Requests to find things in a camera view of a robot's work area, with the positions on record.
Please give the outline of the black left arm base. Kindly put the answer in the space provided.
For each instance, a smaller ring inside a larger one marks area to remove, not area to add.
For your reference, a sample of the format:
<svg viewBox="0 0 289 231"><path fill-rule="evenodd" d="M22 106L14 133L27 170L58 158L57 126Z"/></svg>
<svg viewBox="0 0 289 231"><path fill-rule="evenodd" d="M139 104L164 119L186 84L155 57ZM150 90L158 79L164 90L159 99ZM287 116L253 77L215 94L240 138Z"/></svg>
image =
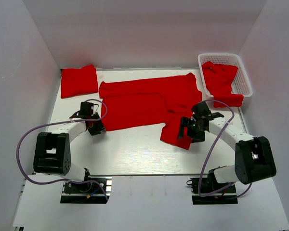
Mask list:
<svg viewBox="0 0 289 231"><path fill-rule="evenodd" d="M106 204L107 199L101 190L106 193L107 198L111 194L112 177L90 177L99 183L90 182L86 184L65 183L61 194L61 204Z"/></svg>

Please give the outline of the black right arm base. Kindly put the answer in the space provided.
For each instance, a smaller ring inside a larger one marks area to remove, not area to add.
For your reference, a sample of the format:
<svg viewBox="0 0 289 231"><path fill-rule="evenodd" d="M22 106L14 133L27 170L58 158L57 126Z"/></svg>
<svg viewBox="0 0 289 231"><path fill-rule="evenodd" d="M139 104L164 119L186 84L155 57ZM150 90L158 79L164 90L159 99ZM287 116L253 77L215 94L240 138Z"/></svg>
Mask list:
<svg viewBox="0 0 289 231"><path fill-rule="evenodd" d="M192 191L192 204L193 205L235 205L238 204L236 197L236 187L234 185L220 190L212 195L201 197L198 193L198 183L199 178L190 178L186 184L191 187ZM212 191L218 190L228 183L218 184L215 180L211 178L204 177L201 182L200 192L202 194L210 193Z"/></svg>

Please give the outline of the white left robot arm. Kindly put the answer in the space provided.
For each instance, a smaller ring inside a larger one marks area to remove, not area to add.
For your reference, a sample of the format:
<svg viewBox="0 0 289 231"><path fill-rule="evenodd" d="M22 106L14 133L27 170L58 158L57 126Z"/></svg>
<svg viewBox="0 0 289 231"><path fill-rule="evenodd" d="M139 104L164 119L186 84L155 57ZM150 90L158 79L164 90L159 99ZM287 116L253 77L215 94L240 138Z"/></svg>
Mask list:
<svg viewBox="0 0 289 231"><path fill-rule="evenodd" d="M76 165L71 159L70 143L80 134L88 132L99 135L105 127L99 114L94 110L91 100L80 103L80 110L70 117L69 123L64 123L51 132L41 132L37 136L33 169L36 173L51 174L75 181L81 192L87 192L92 187L89 171Z"/></svg>

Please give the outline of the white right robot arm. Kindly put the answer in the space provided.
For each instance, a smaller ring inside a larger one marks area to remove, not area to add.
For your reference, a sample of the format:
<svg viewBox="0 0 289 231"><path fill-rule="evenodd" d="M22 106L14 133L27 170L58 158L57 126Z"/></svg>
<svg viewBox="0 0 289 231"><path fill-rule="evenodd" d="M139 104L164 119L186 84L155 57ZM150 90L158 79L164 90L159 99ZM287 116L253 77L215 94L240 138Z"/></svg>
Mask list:
<svg viewBox="0 0 289 231"><path fill-rule="evenodd" d="M212 177L208 179L208 187L212 191L219 192L226 183L250 184L276 175L272 149L266 137L255 137L241 131L221 113L212 113L206 102L194 105L192 112L190 118L181 118L179 139L186 134L192 142L204 142L205 133L209 132L235 152L234 165L218 167L210 172Z"/></svg>

